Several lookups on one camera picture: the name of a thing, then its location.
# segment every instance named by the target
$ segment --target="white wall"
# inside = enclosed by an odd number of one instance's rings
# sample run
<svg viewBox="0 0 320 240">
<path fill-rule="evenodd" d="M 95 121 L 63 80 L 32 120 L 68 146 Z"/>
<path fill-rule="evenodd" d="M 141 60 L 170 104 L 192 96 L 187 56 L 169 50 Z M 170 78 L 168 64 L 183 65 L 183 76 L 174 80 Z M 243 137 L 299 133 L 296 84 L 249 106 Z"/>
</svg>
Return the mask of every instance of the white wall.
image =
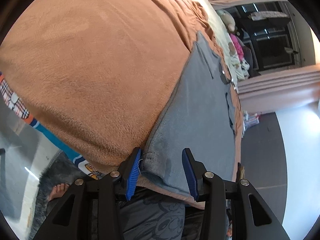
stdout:
<svg viewBox="0 0 320 240">
<path fill-rule="evenodd" d="M 311 29 L 311 34 L 313 39 L 313 45 L 315 48 L 316 64 L 319 64 L 320 63 L 320 42 L 312 29 Z"/>
<path fill-rule="evenodd" d="M 320 214 L 320 114 L 318 103 L 277 111 L 287 161 L 283 227 L 302 240 Z"/>
<path fill-rule="evenodd" d="M 316 63 L 316 57 L 311 29 L 302 15 L 295 7 L 293 7 L 292 4 L 286 2 L 286 5 L 297 32 L 302 66 L 314 65 Z"/>
</svg>

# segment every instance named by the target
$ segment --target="gray floor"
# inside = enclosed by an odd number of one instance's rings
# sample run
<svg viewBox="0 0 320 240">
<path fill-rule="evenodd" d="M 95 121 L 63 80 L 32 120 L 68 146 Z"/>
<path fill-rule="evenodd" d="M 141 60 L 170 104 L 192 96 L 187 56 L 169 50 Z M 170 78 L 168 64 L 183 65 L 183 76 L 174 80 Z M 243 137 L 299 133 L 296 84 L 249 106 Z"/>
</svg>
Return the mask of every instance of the gray floor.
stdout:
<svg viewBox="0 0 320 240">
<path fill-rule="evenodd" d="M 257 189 L 282 223 L 287 199 L 287 165 L 281 130 L 275 113 L 260 117 L 241 142 L 245 178 Z"/>
<path fill-rule="evenodd" d="M 17 122 L 13 111 L 3 102 L 0 111 L 0 148 L 6 150 L 0 159 L 0 209 L 5 217 L 19 219 L 28 178 L 24 167 L 31 169 L 38 137 L 33 128 L 27 125 L 17 135 L 10 127 Z"/>
<path fill-rule="evenodd" d="M 0 99 L 0 210 L 20 240 L 26 239 L 38 180 L 55 147 Z"/>
</svg>

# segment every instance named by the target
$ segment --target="metal screw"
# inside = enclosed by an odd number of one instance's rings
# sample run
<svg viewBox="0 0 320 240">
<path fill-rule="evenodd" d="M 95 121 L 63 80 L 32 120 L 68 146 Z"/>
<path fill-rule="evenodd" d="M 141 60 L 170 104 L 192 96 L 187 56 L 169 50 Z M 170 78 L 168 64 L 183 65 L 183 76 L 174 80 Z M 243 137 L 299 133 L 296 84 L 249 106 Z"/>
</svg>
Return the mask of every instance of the metal screw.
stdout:
<svg viewBox="0 0 320 240">
<path fill-rule="evenodd" d="M 76 184 L 77 186 L 82 185 L 82 184 L 83 184 L 83 179 L 76 179 L 75 184 Z"/>
<path fill-rule="evenodd" d="M 247 179 L 241 179 L 240 183 L 243 185 L 243 186 L 248 186 L 250 183 Z"/>
<path fill-rule="evenodd" d="M 116 177 L 118 177 L 119 175 L 120 175 L 120 172 L 119 172 L 119 171 L 112 171 L 112 172 L 110 173 L 110 176 L 113 177 L 113 178 L 116 178 Z"/>
<path fill-rule="evenodd" d="M 207 178 L 213 178 L 214 174 L 211 172 L 211 171 L 207 171 L 205 174 L 204 174 Z"/>
</svg>

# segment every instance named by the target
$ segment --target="bedsheet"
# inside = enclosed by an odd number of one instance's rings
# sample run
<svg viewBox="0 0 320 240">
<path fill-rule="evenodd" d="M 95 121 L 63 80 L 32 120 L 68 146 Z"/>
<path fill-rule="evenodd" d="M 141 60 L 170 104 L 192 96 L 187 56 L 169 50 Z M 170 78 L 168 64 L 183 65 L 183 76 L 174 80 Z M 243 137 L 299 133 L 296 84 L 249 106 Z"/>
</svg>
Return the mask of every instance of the bedsheet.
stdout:
<svg viewBox="0 0 320 240">
<path fill-rule="evenodd" d="M 241 71 L 240 60 L 236 53 L 236 49 L 230 39 L 229 33 L 223 21 L 212 8 L 208 0 L 194 0 L 201 4 L 208 16 L 208 23 L 214 31 L 214 37 L 218 45 L 223 49 L 224 60 L 230 70 L 233 82 L 237 87 L 238 80 L 245 80 Z"/>
</svg>

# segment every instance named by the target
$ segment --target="gray cloth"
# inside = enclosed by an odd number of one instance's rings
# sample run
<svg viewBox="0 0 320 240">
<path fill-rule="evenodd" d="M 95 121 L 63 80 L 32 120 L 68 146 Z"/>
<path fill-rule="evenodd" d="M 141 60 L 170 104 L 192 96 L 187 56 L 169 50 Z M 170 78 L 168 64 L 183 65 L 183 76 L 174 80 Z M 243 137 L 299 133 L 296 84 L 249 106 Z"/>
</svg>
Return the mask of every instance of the gray cloth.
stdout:
<svg viewBox="0 0 320 240">
<path fill-rule="evenodd" d="M 184 227 L 181 240 L 199 240 L 204 210 L 196 209 L 194 207 L 186 207 Z M 229 228 L 229 218 L 226 216 L 226 231 Z"/>
<path fill-rule="evenodd" d="M 148 138 L 141 174 L 171 192 L 189 195 L 181 160 L 188 147 L 207 170 L 231 180 L 235 109 L 230 89 L 219 56 L 198 32 L 180 80 Z"/>
<path fill-rule="evenodd" d="M 46 216 L 55 207 L 58 198 L 50 201 Z M 120 224 L 124 240 L 180 240 L 184 227 L 185 205 L 177 199 L 161 195 L 146 188 L 137 187 L 134 196 L 129 202 L 119 202 Z M 189 214 L 188 229 L 184 235 L 189 234 L 194 222 L 201 222 L 198 214 L 203 210 L 196 210 L 194 215 Z M 91 240 L 98 239 L 98 200 L 92 203 Z"/>
</svg>

